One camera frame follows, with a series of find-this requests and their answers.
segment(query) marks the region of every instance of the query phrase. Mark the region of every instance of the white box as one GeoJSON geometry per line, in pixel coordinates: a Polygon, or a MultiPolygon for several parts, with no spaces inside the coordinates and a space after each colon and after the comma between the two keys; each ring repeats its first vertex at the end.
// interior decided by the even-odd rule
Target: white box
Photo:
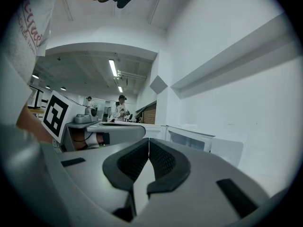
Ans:
{"type": "Polygon", "coordinates": [[[74,121],[77,114],[84,114],[85,107],[53,91],[42,118],[42,125],[59,143],[64,127],[74,121]]]}

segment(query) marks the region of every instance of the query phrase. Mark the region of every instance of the white cabinet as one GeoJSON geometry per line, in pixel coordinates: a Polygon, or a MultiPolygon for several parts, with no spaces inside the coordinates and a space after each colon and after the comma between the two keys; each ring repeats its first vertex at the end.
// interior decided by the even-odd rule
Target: white cabinet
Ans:
{"type": "Polygon", "coordinates": [[[144,138],[154,138],[159,140],[165,140],[166,126],[147,126],[143,125],[146,130],[144,138]]]}
{"type": "Polygon", "coordinates": [[[246,148],[245,135],[209,135],[204,130],[167,126],[165,140],[215,154],[235,167],[239,166],[246,148]]]}
{"type": "Polygon", "coordinates": [[[214,136],[167,127],[166,140],[210,152],[214,136]]]}

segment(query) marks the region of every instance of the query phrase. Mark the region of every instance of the cap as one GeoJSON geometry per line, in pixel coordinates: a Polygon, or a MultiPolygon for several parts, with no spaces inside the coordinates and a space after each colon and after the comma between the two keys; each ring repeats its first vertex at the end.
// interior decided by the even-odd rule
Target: cap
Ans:
{"type": "Polygon", "coordinates": [[[120,95],[120,96],[119,96],[119,99],[120,99],[120,98],[124,98],[124,100],[127,100],[126,97],[125,97],[124,95],[120,95]]]}

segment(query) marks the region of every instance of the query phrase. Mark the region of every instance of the human arm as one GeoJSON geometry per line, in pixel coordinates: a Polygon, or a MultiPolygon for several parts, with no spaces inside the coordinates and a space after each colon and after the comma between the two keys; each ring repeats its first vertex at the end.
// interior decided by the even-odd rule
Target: human arm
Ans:
{"type": "MultiPolygon", "coordinates": [[[[41,122],[33,116],[30,110],[25,105],[21,111],[21,114],[18,118],[16,126],[20,129],[26,130],[36,136],[38,141],[52,143],[53,137],[51,134],[44,128],[41,122]]],[[[73,144],[76,150],[82,149],[86,146],[86,142],[84,139],[84,131],[83,130],[76,130],[72,131],[72,139],[73,144]]],[[[97,134],[97,141],[99,144],[103,143],[103,137],[101,134],[97,134]]]]}

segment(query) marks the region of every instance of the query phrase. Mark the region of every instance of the white ceiling beam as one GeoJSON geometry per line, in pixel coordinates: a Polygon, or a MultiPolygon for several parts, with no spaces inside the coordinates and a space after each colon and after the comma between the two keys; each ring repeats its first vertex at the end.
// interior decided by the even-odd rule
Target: white ceiling beam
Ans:
{"type": "Polygon", "coordinates": [[[152,23],[152,19],[153,19],[153,16],[155,15],[155,12],[156,12],[156,10],[157,10],[159,1],[160,1],[160,0],[157,0],[157,1],[156,1],[156,4],[155,4],[155,6],[154,6],[154,8],[153,8],[153,10],[152,10],[151,17],[150,17],[150,19],[149,19],[149,21],[148,21],[149,24],[152,23]]]}
{"type": "Polygon", "coordinates": [[[61,0],[62,5],[63,5],[63,9],[65,11],[66,17],[69,21],[74,21],[71,15],[71,11],[70,11],[70,7],[68,5],[67,0],[61,0]]]}
{"type": "Polygon", "coordinates": [[[118,70],[118,76],[120,76],[122,78],[128,78],[128,79],[134,79],[134,80],[140,80],[140,81],[146,80],[145,76],[141,76],[139,74],[129,73],[126,71],[121,71],[121,70],[118,70]]]}
{"type": "MultiPolygon", "coordinates": [[[[74,57],[83,57],[83,56],[84,56],[84,57],[104,58],[104,59],[107,59],[107,60],[117,58],[117,56],[115,56],[115,55],[113,55],[113,56],[111,56],[111,55],[95,55],[95,54],[76,54],[76,55],[74,55],[74,57]]],[[[60,56],[60,57],[61,57],[61,58],[69,57],[69,55],[66,55],[66,56],[62,55],[62,56],[60,56]]],[[[136,59],[128,58],[127,56],[123,56],[123,55],[121,55],[121,54],[119,54],[119,59],[125,60],[125,61],[138,62],[138,63],[140,63],[140,62],[152,63],[152,61],[147,60],[147,59],[136,60],[136,59]]]]}

